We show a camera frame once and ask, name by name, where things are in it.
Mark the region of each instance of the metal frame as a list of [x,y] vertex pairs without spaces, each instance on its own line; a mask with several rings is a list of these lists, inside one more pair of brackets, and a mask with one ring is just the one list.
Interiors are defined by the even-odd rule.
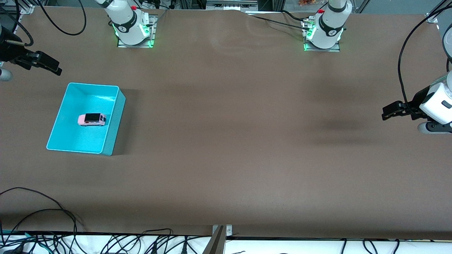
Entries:
[[258,11],[258,2],[257,0],[207,0],[206,9]]
[[226,235],[232,234],[232,225],[214,225],[213,230],[215,232],[202,254],[224,254]]
[[[443,1],[441,1],[438,5],[436,5],[435,8],[433,8],[431,11],[427,12],[427,13],[425,14],[425,16],[427,17],[428,15],[430,15],[430,13],[432,13],[432,12],[434,12],[434,11],[440,9],[440,8],[446,7],[447,5],[449,5],[449,4],[451,4],[451,3],[452,3],[452,0],[443,0]],[[436,15],[433,15],[433,16],[430,17],[429,19],[427,19],[427,23],[430,23],[430,24],[438,23],[437,17],[438,17],[440,14],[441,14],[441,13],[438,13],[438,14],[436,14]]]
[[[20,14],[31,14],[33,13],[34,6],[38,5],[36,1],[39,1],[42,5],[47,4],[47,0],[17,0],[19,3]],[[15,14],[16,12],[16,3],[14,0],[8,0],[3,8]]]

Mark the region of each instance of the plastic bin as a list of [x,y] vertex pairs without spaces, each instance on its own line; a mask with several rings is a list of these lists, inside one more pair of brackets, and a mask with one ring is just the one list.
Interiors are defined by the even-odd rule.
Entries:
[[[47,149],[110,156],[125,102],[117,86],[69,83]],[[105,125],[80,126],[77,119],[85,113],[105,114]]]

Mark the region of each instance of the table surface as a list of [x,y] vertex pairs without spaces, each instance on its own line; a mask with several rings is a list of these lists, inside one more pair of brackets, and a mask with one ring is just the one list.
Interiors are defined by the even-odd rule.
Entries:
[[[64,30],[80,29],[80,9],[47,9]],[[202,235],[233,224],[252,236],[451,238],[451,137],[422,135],[409,117],[381,120],[402,98],[397,57],[421,15],[351,15],[341,52],[325,53],[303,51],[296,28],[238,11],[171,10],[154,48],[116,48],[104,10],[86,12],[76,37],[39,9],[23,19],[31,49],[63,73],[5,65],[15,77],[0,86],[2,190],[42,191],[85,231]],[[445,62],[436,26],[423,25],[402,61],[408,97]],[[46,150],[70,82],[126,96],[113,156]],[[50,207],[20,190],[0,199],[7,228]],[[71,227],[50,213],[21,229]]]

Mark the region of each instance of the wire bundle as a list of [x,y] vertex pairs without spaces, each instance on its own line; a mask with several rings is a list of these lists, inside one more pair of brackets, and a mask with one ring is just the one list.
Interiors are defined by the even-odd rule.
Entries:
[[[15,247],[13,254],[21,254],[24,249],[24,246],[26,244],[32,244],[31,249],[28,251],[28,253],[30,253],[30,254],[33,253],[36,246],[40,246],[40,247],[46,249],[49,254],[74,254],[74,247],[77,246],[78,249],[81,250],[81,252],[83,252],[84,254],[89,254],[88,252],[83,250],[83,248],[80,246],[79,242],[77,241],[77,233],[78,233],[77,223],[79,223],[80,225],[82,225],[82,224],[81,224],[80,220],[71,211],[65,209],[61,205],[61,203],[59,203],[57,200],[53,199],[52,197],[50,197],[46,194],[43,194],[42,192],[39,192],[39,191],[36,191],[33,189],[29,189],[29,188],[24,188],[24,187],[10,188],[8,190],[1,192],[0,196],[9,191],[15,190],[15,189],[22,189],[22,190],[27,190],[27,191],[30,191],[33,193],[40,194],[40,195],[52,200],[58,206],[58,208],[41,209],[41,210],[32,212],[32,213],[28,214],[27,216],[25,216],[22,220],[20,220],[13,227],[12,230],[3,230],[2,222],[0,220],[0,240],[1,240],[0,249],[6,248],[6,247]],[[17,231],[19,226],[25,220],[27,220],[29,217],[32,217],[33,215],[35,215],[37,213],[42,213],[42,212],[47,212],[47,211],[60,211],[60,212],[63,212],[64,214],[66,214],[73,223],[72,234],[59,235],[59,234],[56,234],[51,231],[25,232],[25,233]],[[150,244],[150,246],[148,246],[148,248],[146,249],[144,254],[157,254],[157,251],[159,249],[161,249],[163,246],[165,246],[163,254],[168,254],[172,249],[174,249],[175,247],[177,247],[181,244],[184,244],[184,246],[188,246],[195,254],[197,254],[197,252],[188,243],[188,241],[196,239],[196,238],[204,237],[204,236],[194,236],[191,238],[186,236],[185,240],[173,245],[172,247],[170,247],[168,249],[168,243],[171,240],[173,240],[174,238],[178,237],[176,235],[173,235],[173,230],[170,228],[145,230],[141,234],[126,234],[126,235],[114,235],[111,233],[106,233],[106,234],[103,234],[103,233],[86,234],[86,233],[84,233],[84,234],[85,235],[110,235],[111,236],[110,239],[108,240],[108,242],[106,243],[106,245],[101,249],[99,254],[112,253],[111,251],[113,250],[113,248],[114,247],[117,248],[118,245],[120,248],[118,251],[115,252],[115,254],[120,254],[120,253],[122,253],[122,251],[125,252],[126,254],[128,254],[128,251],[132,250],[137,245],[139,245],[139,250],[136,253],[140,253],[140,251],[142,249],[141,239],[144,236],[150,236],[150,235],[152,235],[151,234],[152,232],[165,231],[165,230],[167,230],[169,233],[167,235],[159,235],[156,238],[156,240],[154,242],[152,242],[152,244]],[[25,237],[16,239],[17,236],[23,235],[23,234],[25,234]]]

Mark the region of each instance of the toy car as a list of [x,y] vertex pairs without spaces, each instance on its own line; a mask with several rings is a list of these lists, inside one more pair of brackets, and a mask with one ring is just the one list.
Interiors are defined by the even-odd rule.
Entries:
[[104,126],[106,120],[106,116],[102,113],[86,113],[79,115],[79,120],[77,121],[77,123],[83,127],[89,125]]

